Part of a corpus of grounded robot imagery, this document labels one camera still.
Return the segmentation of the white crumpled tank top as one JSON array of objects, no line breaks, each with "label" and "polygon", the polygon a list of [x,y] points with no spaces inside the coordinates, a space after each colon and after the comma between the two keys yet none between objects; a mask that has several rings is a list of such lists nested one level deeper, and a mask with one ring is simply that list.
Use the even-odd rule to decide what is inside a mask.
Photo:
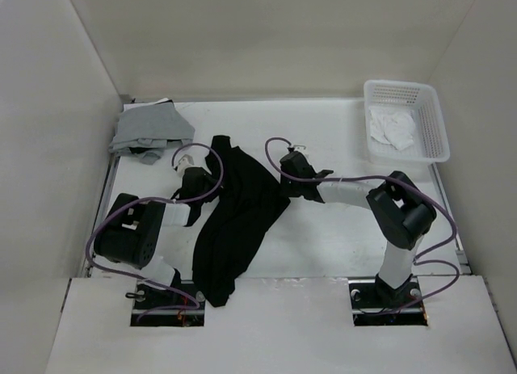
[{"label": "white crumpled tank top", "polygon": [[408,149],[414,144],[416,124],[410,111],[371,107],[369,109],[371,137],[384,145],[391,145],[396,150]]}]

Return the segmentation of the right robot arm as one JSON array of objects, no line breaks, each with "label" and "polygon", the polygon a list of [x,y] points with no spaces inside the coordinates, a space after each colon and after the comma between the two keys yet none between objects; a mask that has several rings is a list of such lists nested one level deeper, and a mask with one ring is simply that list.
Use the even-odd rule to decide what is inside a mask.
[{"label": "right robot arm", "polygon": [[416,250],[436,218],[433,205],[403,172],[395,170],[380,185],[327,182],[332,170],[316,172],[304,154],[292,151],[280,159],[280,186],[291,198],[321,204],[345,204],[368,209],[375,217],[387,244],[375,277],[376,299],[385,307],[402,305],[409,289]]}]

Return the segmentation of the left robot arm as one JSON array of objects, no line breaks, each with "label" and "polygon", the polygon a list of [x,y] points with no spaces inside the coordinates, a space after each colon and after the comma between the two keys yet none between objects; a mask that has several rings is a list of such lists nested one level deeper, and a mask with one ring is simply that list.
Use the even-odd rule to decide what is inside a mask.
[{"label": "left robot arm", "polygon": [[221,188],[224,172],[215,177],[198,166],[177,171],[182,185],[169,199],[119,194],[88,240],[86,254],[99,270],[141,283],[127,298],[137,303],[154,298],[163,308],[191,310],[198,309],[200,302],[179,287],[179,271],[155,254],[158,238],[164,226],[192,226],[203,204],[212,201]]}]

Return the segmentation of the black tank top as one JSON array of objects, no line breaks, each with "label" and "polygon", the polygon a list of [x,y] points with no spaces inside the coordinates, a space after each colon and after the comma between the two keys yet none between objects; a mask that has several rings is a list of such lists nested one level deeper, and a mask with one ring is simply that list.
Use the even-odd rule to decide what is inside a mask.
[{"label": "black tank top", "polygon": [[205,157],[214,177],[224,171],[217,206],[200,230],[192,261],[192,280],[213,307],[226,305],[257,254],[267,231],[290,204],[280,183],[260,162],[230,137],[214,136],[212,148],[221,157]]}]

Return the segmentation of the white plastic basket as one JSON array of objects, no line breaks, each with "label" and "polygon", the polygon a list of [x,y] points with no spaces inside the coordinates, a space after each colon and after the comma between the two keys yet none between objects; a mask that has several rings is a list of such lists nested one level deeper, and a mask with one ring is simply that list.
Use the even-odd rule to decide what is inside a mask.
[{"label": "white plastic basket", "polygon": [[443,113],[432,86],[368,80],[364,113],[371,162],[428,166],[450,158]]}]

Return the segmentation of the grey folded tank top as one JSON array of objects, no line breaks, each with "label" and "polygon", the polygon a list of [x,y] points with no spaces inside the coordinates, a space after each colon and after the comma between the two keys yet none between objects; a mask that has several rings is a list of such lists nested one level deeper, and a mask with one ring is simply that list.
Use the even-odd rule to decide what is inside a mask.
[{"label": "grey folded tank top", "polygon": [[191,143],[194,136],[195,128],[172,101],[151,103],[120,114],[108,152],[153,165],[167,149]]}]

